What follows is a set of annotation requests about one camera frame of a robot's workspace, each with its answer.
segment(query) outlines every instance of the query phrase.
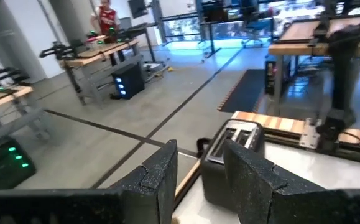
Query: cable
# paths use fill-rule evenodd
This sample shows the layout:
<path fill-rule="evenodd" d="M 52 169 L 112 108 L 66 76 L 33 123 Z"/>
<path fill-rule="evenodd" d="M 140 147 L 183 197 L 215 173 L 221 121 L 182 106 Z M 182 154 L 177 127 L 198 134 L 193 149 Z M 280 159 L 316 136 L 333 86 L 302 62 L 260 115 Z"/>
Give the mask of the cable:
<path fill-rule="evenodd" d="M 355 134 L 351 134 L 351 133 L 349 133 L 349 132 L 346 132 L 346 131 L 343 131 L 342 133 L 343 133 L 343 134 L 346 134 L 346 135 L 348 135 L 348 136 L 351 136 L 351 137 L 353 137 L 353 138 L 355 138 L 358 142 L 357 142 L 357 143 L 354 143 L 354 144 L 360 145 L 360 137 L 356 136 Z"/>

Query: workbench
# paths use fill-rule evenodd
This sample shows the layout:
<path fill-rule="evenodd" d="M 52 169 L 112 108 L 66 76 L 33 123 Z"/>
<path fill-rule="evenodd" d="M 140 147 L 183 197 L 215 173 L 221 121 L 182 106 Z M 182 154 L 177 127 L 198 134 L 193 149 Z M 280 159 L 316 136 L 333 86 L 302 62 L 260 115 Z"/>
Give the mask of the workbench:
<path fill-rule="evenodd" d="M 85 98 L 93 98 L 102 108 L 103 98 L 100 91 L 105 90 L 106 87 L 113 85 L 113 80 L 110 80 L 109 77 L 114 71 L 124 68 L 128 65 L 138 64 L 141 70 L 144 72 L 141 63 L 142 55 L 140 54 L 137 45 L 138 42 L 138 40 L 134 39 L 130 40 L 129 42 L 105 44 L 98 49 L 88 50 L 78 54 L 81 57 L 90 58 L 60 61 L 60 65 L 63 69 L 65 69 L 71 81 L 72 87 L 75 89 L 76 95 L 82 105 L 86 105 Z M 109 55 L 129 47 L 132 48 L 134 55 L 130 58 L 127 58 L 124 62 L 119 62 L 113 67 L 108 66 L 108 68 L 99 70 L 97 72 L 90 70 L 91 64 L 105 61 L 110 63 Z M 77 68 L 77 75 L 75 75 L 75 72 L 73 71 L 74 68 Z"/>
<path fill-rule="evenodd" d="M 16 110 L 21 115 L 7 124 L 0 125 L 0 138 L 14 133 L 17 130 L 29 126 L 38 138 L 43 140 L 51 138 L 54 134 L 50 116 L 44 111 L 43 108 L 37 105 L 37 101 L 32 96 L 33 88 L 30 86 L 15 86 L 12 90 L 16 90 L 11 95 L 7 93 L 0 93 L 0 106 L 6 103 L 13 103 Z M 39 120 L 41 127 L 35 124 Z"/>
<path fill-rule="evenodd" d="M 333 19 L 330 20 L 330 27 L 328 35 L 333 32 L 340 30 L 348 25 L 356 25 L 360 23 L 360 17 L 345 17 L 342 19 Z M 290 41 L 290 40 L 305 40 L 311 39 L 314 29 L 319 24 L 318 20 L 314 21 L 295 21 L 292 25 L 282 34 L 279 38 L 279 42 Z M 301 55 L 314 55 L 314 56 L 328 56 L 327 53 L 328 44 L 317 44 L 314 48 L 309 47 L 308 44 L 271 44 L 269 47 L 269 53 L 276 55 L 277 64 L 275 74 L 275 90 L 273 97 L 273 116 L 279 115 L 279 105 L 281 97 L 281 88 L 282 88 L 282 75 L 283 75 L 283 66 L 284 66 L 284 56 L 293 55 L 296 56 L 296 61 L 298 61 L 298 56 Z M 360 44 L 356 52 L 356 57 L 360 58 Z"/>
<path fill-rule="evenodd" d="M 232 119 L 254 121 L 265 128 L 290 133 L 302 133 L 304 125 L 304 121 L 240 111 L 235 112 Z M 360 137 L 360 130 L 349 129 L 347 131 Z M 342 135 L 340 140 L 355 142 L 354 138 L 346 135 Z M 270 142 L 265 143 L 265 158 L 326 189 L 360 189 L 359 162 Z M 196 162 L 188 175 L 178 185 L 176 198 L 179 202 L 173 216 L 184 223 L 238 223 L 238 216 L 235 213 L 212 205 L 205 200 L 203 184 L 199 176 L 199 166 L 200 160 Z"/>

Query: black floor mat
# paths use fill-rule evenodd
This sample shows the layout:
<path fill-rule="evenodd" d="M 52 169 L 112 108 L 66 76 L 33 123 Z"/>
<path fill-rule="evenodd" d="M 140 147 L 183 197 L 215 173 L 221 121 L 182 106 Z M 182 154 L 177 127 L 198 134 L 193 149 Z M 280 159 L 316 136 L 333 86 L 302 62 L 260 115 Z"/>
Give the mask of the black floor mat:
<path fill-rule="evenodd" d="M 256 112 L 264 91 L 264 70 L 247 70 L 218 107 L 219 111 Z"/>

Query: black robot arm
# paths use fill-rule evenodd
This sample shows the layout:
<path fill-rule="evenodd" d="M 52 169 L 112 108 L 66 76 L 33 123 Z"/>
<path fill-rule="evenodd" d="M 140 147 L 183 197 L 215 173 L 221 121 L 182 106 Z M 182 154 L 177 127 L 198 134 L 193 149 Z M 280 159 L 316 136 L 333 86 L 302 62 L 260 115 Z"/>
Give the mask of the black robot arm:
<path fill-rule="evenodd" d="M 360 44 L 360 24 L 347 26 L 328 37 L 328 54 L 334 65 L 333 99 L 326 121 L 316 128 L 321 135 L 320 149 L 333 150 L 339 135 L 355 123 L 350 107 L 353 85 L 357 73 L 353 72 L 352 59 Z"/>

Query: wooden board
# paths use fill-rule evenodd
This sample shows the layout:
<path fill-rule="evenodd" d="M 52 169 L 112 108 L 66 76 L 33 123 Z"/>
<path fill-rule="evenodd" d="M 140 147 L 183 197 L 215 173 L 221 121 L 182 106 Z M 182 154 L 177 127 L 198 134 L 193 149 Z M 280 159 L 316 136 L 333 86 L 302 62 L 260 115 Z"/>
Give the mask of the wooden board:
<path fill-rule="evenodd" d="M 270 129 L 277 129 L 281 131 L 287 131 L 290 133 L 302 134 L 304 128 L 304 121 L 294 120 L 294 119 L 287 119 L 287 118 L 280 118 L 274 116 L 267 116 L 262 114 L 255 114 L 255 113 L 247 113 L 242 111 L 237 111 L 236 116 L 233 118 L 235 119 L 242 119 L 245 121 L 253 121 L 261 124 L 265 128 Z M 360 138 L 360 130 L 350 128 L 346 130 L 347 133 L 354 134 Z M 341 134 L 339 137 L 341 142 L 347 143 L 357 143 L 358 140 L 350 135 Z"/>
<path fill-rule="evenodd" d="M 298 22 L 292 24 L 286 33 L 280 38 L 281 40 L 300 40 L 311 39 L 313 30 L 318 25 L 318 21 L 310 22 Z M 360 23 L 360 17 L 348 18 L 348 19 L 333 19 L 330 21 L 330 28 L 328 35 L 340 30 L 348 25 L 356 25 Z M 269 47 L 270 54 L 273 55 L 327 55 L 327 44 L 318 44 L 313 49 L 307 44 L 272 44 Z M 360 57 L 360 44 L 356 52 L 356 55 Z"/>
<path fill-rule="evenodd" d="M 30 86 L 16 86 L 13 89 L 17 90 L 16 93 L 14 93 L 14 96 L 8 95 L 0 99 L 0 105 L 3 105 L 5 103 L 11 102 L 14 98 L 24 96 L 26 94 L 29 94 L 33 91 L 33 88 Z M 7 93 L 0 93 L 0 97 L 7 95 Z"/>
<path fill-rule="evenodd" d="M 124 50 L 124 49 L 128 48 L 129 46 L 138 44 L 138 42 L 139 42 L 138 40 L 134 39 L 125 44 L 124 43 L 106 44 L 104 47 L 101 47 L 98 50 L 88 50 L 86 52 L 82 52 L 79 54 L 79 56 L 82 56 L 82 57 L 90 57 L 90 56 L 95 55 L 94 57 L 88 58 L 88 59 L 68 60 L 67 65 L 70 67 L 84 66 L 89 63 L 92 63 L 92 62 L 102 59 L 102 56 L 98 55 L 98 52 L 104 52 L 105 57 L 109 57 L 109 55 L 116 53 L 120 50 Z"/>

